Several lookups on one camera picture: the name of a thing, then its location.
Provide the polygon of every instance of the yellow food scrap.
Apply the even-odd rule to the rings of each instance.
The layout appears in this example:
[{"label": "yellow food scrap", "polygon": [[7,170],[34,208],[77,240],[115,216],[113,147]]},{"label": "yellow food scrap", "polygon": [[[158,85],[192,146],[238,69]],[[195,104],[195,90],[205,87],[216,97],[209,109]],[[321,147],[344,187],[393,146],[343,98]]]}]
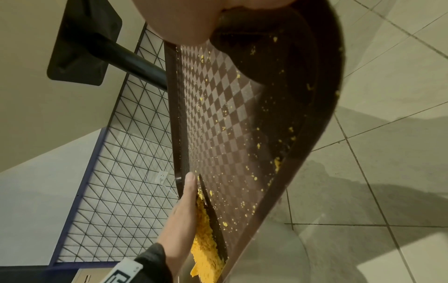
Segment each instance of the yellow food scrap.
[{"label": "yellow food scrap", "polygon": [[281,161],[280,161],[280,157],[276,157],[274,159],[274,163],[275,163],[275,172],[277,173],[280,169],[281,166]]},{"label": "yellow food scrap", "polygon": [[195,266],[190,272],[192,277],[199,275],[202,283],[215,283],[224,267],[224,260],[219,258],[216,242],[213,240],[210,218],[202,202],[202,193],[198,190],[196,201],[196,235],[191,247],[195,259]]}]

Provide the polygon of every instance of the blue trim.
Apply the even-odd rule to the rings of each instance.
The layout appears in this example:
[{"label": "blue trim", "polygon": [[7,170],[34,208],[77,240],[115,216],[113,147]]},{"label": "blue trim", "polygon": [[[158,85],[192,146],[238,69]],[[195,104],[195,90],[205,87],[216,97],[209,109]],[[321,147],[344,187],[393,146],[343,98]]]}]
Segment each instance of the blue trim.
[{"label": "blue trim", "polygon": [[80,268],[112,268],[118,262],[56,262],[53,266],[48,266],[47,270],[68,270]]},{"label": "blue trim", "polygon": [[76,212],[78,211],[79,204],[81,203],[81,200],[83,199],[84,192],[87,188],[87,184],[89,183],[90,176],[92,175],[93,169],[95,168],[95,164],[97,162],[99,153],[101,152],[101,149],[103,148],[103,143],[104,143],[104,140],[106,139],[106,134],[107,134],[107,127],[104,127],[101,129],[101,132],[99,133],[95,147],[93,148],[92,156],[90,157],[89,163],[87,164],[87,168],[85,169],[83,179],[81,181],[81,184],[79,185],[75,199],[73,200],[73,204],[71,205],[69,215],[67,216],[67,220],[65,221],[64,227],[62,228],[62,232],[61,232],[61,235],[59,236],[59,240],[56,243],[55,251],[53,252],[49,266],[55,265],[55,263],[59,257],[59,254],[61,253],[65,239],[67,238],[67,235],[69,233],[71,224],[72,224],[73,220],[75,219]]}]

